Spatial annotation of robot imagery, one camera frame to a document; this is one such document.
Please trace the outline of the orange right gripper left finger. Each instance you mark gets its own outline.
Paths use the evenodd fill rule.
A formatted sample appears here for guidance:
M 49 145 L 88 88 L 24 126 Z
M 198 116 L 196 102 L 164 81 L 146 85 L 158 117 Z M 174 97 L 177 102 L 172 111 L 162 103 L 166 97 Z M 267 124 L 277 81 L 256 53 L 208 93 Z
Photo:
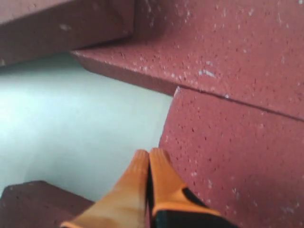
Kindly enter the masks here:
M 143 228 L 149 154 L 137 150 L 129 166 L 103 198 L 61 228 Z

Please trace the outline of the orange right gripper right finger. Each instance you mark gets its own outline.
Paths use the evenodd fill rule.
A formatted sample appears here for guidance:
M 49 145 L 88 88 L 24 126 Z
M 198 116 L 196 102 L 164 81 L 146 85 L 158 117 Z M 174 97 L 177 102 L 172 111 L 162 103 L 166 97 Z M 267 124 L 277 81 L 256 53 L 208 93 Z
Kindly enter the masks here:
M 174 170 L 167 152 L 153 148 L 149 153 L 153 187 L 152 224 L 155 228 L 223 228 L 221 214 L 187 193 L 191 191 Z

